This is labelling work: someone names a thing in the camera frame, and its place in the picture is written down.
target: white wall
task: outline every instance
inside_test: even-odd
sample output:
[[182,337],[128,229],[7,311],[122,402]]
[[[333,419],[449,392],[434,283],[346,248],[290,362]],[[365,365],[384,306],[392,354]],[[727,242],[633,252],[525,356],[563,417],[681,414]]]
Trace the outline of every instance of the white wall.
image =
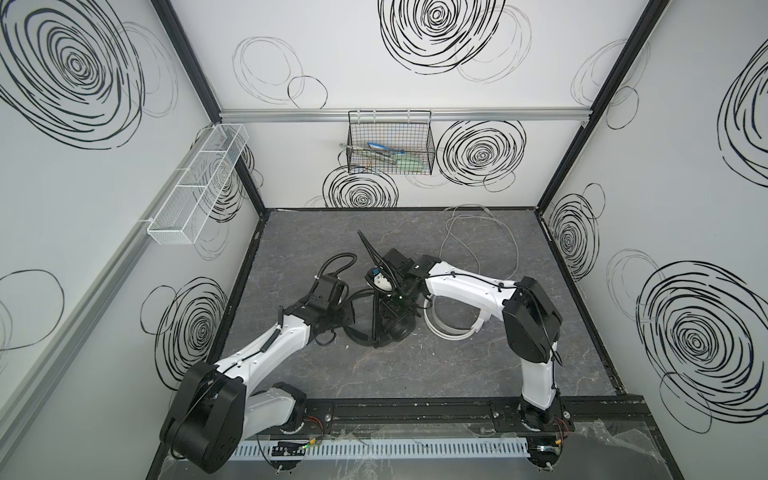
[[[466,6],[454,10],[454,3]],[[185,0],[174,2],[174,7],[224,109],[296,108],[287,88],[291,78],[302,74],[323,83],[330,108],[418,108],[576,105],[571,80],[582,62],[604,45],[626,38],[645,4],[234,0],[212,8],[205,0]],[[448,10],[440,8],[446,5]],[[394,9],[395,18],[400,18],[397,12],[416,6],[438,18],[453,14],[454,21],[430,25],[413,15],[420,20],[401,29],[392,26],[390,14],[379,14],[379,8]],[[450,13],[440,17],[444,12]],[[472,23],[468,17],[473,14],[482,20]],[[382,26],[400,35],[383,35]],[[241,44],[249,38],[256,40]],[[410,40],[424,55],[393,48],[399,52],[398,61],[387,48],[395,42],[385,38],[398,38],[402,44]],[[441,45],[454,45],[457,52],[442,53]],[[615,59],[618,51],[612,55]],[[508,74],[495,75],[500,71]],[[302,108],[318,108],[325,96],[312,79],[306,79],[306,91],[300,94],[298,88],[293,91],[294,85],[291,88]]]
[[[462,7],[454,10],[454,4]],[[174,7],[223,109],[382,109],[591,106],[645,4],[242,0],[211,8],[209,2],[193,0]],[[401,17],[417,6],[426,8],[432,20],[415,15],[420,20],[400,28]],[[421,53],[407,51],[406,45]],[[445,45],[452,47],[445,51]],[[450,124],[432,127],[439,147]],[[525,155],[518,167],[507,170],[504,181],[451,183],[451,172],[437,165],[431,178],[374,174],[368,180],[386,185],[387,200],[369,202],[366,191],[355,206],[535,205],[578,123],[537,121],[522,127],[528,135]],[[339,166],[338,145],[346,142],[346,129],[346,124],[250,126],[250,146],[263,175],[256,181],[263,181],[266,205],[338,205],[323,201],[322,185]],[[478,135],[480,145],[489,142],[492,135]],[[450,162],[449,153],[437,155]],[[467,156],[459,163],[477,177],[513,165],[513,160],[509,155]],[[381,190],[380,185],[373,188]]]
[[765,18],[765,2],[672,2],[637,97],[601,120],[545,215],[686,478],[765,476]]
[[206,358],[256,227],[249,200],[228,211],[227,222],[208,220],[195,246],[147,248],[0,472],[2,480],[147,474],[171,387]]
[[[437,159],[432,175],[339,171],[341,166],[346,168],[339,142],[346,143],[347,124],[250,124],[247,128],[260,173],[254,180],[262,185],[260,192],[268,207],[439,207],[459,203],[530,207],[544,193],[579,124],[473,121],[461,122],[443,135],[454,124],[434,122]],[[454,144],[449,142],[452,134],[458,139]],[[508,153],[503,153],[502,145],[511,147]],[[520,156],[513,152],[515,148]],[[482,151],[488,152],[485,159],[480,158]]]
[[90,3],[3,17],[0,414],[208,123],[150,2]]

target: wire basket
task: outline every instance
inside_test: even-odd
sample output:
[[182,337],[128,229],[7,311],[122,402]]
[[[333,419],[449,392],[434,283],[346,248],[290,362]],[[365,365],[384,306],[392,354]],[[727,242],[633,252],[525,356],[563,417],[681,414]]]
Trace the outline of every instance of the wire basket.
[[348,113],[346,164],[386,174],[431,175],[435,165],[432,112],[356,110]]
[[206,136],[203,147],[147,228],[160,245],[197,242],[248,140],[242,124],[218,124]]

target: gray marble floor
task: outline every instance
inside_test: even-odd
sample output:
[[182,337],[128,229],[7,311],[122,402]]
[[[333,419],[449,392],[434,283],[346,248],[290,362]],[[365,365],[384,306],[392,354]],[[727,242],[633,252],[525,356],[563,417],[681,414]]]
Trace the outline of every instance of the gray marble floor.
[[[558,345],[564,365],[556,370],[561,392],[566,396],[613,395],[534,213],[494,210],[494,215],[509,225],[518,242],[519,266],[513,280],[523,276],[538,280],[564,318]],[[421,253],[437,256],[448,217],[449,213],[440,211],[273,212],[224,355],[231,355],[272,325],[278,305],[289,306],[306,295],[320,265],[335,253],[357,253],[358,262],[340,277],[352,291],[366,286],[363,274],[372,262],[357,230],[382,254],[395,247],[410,257]],[[505,278],[514,270],[515,249],[506,229],[467,219],[456,221],[453,232],[475,252],[481,273]],[[454,239],[446,242],[442,259],[477,271],[470,253]],[[441,300],[435,308],[449,325],[469,326],[477,316],[471,307]],[[356,302],[355,311],[356,326],[369,331],[370,300]],[[503,323],[496,319],[460,342],[438,338],[417,320],[409,338],[381,349],[359,346],[339,331],[336,341],[327,347],[312,343],[294,353],[262,386],[268,388],[275,382],[288,382],[312,398],[517,396],[522,387],[520,360],[507,345]]]

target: white mesh basket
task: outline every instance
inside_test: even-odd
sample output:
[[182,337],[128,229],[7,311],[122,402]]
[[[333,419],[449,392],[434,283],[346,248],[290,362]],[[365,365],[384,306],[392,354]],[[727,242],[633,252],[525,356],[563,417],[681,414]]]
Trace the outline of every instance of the white mesh basket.
[[242,124],[218,124],[207,132],[203,147],[147,228],[156,242],[189,245],[197,241],[247,140]]

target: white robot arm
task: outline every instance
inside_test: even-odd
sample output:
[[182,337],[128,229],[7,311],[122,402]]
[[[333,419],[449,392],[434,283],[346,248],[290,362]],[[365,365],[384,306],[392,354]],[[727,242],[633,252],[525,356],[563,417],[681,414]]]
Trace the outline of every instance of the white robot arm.
[[[369,247],[362,234],[361,238]],[[340,257],[353,261],[323,274]],[[429,256],[416,263],[394,249],[384,257],[378,253],[372,257],[376,266],[366,279],[381,296],[375,302],[386,303],[392,314],[389,325],[415,324],[418,313],[410,306],[419,294],[453,298],[479,308],[478,328],[492,316],[504,321],[509,346],[522,362],[523,419],[528,417],[525,423],[532,429],[537,422],[548,422],[548,409],[558,394],[553,362],[561,318],[535,280],[501,281]],[[316,276],[310,293],[285,312],[280,307],[277,323],[263,335],[213,365],[199,362],[190,368],[161,430],[161,441],[210,473],[230,457],[241,439],[273,426],[286,432],[297,430],[306,395],[281,383],[256,395],[253,391],[288,356],[344,323],[341,296],[346,284],[337,275],[355,259],[350,253],[332,258]],[[405,332],[402,338],[411,331],[412,326],[399,330]]]

